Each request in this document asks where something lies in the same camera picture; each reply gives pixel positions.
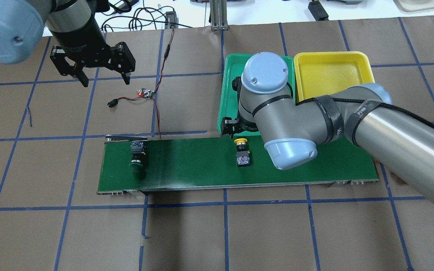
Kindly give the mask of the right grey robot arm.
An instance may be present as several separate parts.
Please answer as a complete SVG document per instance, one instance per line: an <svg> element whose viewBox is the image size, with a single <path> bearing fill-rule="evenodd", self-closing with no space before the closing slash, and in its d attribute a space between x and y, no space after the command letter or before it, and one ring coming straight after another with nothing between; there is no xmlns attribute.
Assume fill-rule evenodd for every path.
<svg viewBox="0 0 434 271"><path fill-rule="evenodd" d="M434 124L392 105L376 83L296 103L288 67L272 52L252 55L234 84L236 118L221 134L259 132L274 166L288 170L314 159L317 146L346 137L434 204Z"/></svg>

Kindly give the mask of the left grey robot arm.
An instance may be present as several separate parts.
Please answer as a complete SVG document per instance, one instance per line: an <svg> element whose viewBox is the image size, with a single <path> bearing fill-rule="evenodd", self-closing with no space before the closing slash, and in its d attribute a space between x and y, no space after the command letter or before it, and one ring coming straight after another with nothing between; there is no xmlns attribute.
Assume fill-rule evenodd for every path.
<svg viewBox="0 0 434 271"><path fill-rule="evenodd" d="M58 45L50 59L62 76L87 87L84 68L104 67L118 72L130 84L136 60L125 42L106 43L96 13L117 7L108 0L0 0L0 63L25 61L49 29Z"/></svg>

